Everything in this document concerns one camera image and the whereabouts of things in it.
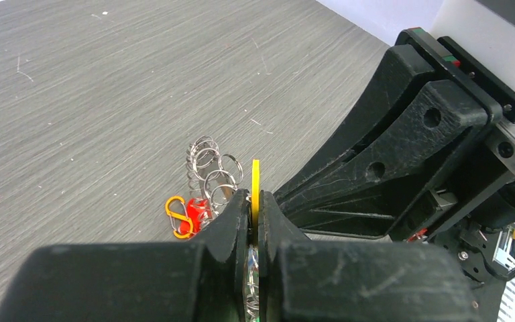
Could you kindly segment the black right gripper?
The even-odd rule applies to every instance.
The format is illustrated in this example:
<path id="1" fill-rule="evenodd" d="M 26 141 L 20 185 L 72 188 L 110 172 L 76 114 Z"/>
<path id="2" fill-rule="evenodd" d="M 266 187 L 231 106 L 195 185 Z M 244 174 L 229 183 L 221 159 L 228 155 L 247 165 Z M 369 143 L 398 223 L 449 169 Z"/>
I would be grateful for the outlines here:
<path id="1" fill-rule="evenodd" d="M 515 93 L 449 37 L 403 30 L 352 110 L 274 196 L 297 227 L 408 241 L 509 223 Z"/>

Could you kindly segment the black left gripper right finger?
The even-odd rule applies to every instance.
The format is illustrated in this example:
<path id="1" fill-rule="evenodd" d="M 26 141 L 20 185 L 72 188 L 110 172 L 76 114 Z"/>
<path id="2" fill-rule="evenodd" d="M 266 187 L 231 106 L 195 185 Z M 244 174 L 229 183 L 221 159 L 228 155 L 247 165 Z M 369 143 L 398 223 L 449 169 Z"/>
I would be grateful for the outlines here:
<path id="1" fill-rule="evenodd" d="M 262 321 L 479 321 L 458 263 L 434 245 L 308 238 L 260 194 Z"/>

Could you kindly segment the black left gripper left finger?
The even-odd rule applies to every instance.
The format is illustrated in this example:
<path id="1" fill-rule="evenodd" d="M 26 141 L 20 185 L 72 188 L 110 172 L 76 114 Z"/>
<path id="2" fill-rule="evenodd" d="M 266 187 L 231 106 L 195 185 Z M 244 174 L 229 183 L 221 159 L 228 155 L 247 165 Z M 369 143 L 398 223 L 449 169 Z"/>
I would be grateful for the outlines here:
<path id="1" fill-rule="evenodd" d="M 248 191 L 187 241 L 35 249 L 0 304 L 0 321 L 243 321 Z"/>

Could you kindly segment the large metal keyring with rings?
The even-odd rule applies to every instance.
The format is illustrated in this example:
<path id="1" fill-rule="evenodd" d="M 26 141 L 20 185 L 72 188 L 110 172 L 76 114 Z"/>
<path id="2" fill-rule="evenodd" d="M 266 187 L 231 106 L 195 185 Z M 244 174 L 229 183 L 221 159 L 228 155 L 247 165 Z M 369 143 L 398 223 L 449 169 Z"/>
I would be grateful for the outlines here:
<path id="1" fill-rule="evenodd" d="M 218 218 L 243 180 L 242 165 L 233 155 L 220 153 L 218 143 L 212 137 L 201 136 L 189 145 L 185 166 L 190 197 L 209 200 L 212 212 L 210 224 Z M 246 321 L 260 320 L 258 268 L 258 251 L 250 246 L 243 292 Z"/>

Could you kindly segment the yellow key tag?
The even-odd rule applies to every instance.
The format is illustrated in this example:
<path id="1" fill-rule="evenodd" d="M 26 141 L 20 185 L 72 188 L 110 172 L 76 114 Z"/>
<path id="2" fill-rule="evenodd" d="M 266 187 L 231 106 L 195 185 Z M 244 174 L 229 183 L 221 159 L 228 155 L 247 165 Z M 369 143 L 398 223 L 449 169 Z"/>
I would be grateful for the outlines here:
<path id="1" fill-rule="evenodd" d="M 260 161 L 252 160 L 251 169 L 251 226 L 252 226 L 252 243 L 258 244 L 258 221 L 260 214 Z"/>

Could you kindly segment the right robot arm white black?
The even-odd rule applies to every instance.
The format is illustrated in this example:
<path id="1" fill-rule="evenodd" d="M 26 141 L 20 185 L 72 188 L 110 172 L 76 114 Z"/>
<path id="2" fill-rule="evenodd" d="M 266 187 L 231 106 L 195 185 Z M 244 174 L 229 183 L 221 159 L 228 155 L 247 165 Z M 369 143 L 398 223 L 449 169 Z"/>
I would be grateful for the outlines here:
<path id="1" fill-rule="evenodd" d="M 402 30 L 274 196 L 305 232 L 430 242 L 478 283 L 515 277 L 492 237 L 515 225 L 515 1 L 444 1 Z"/>

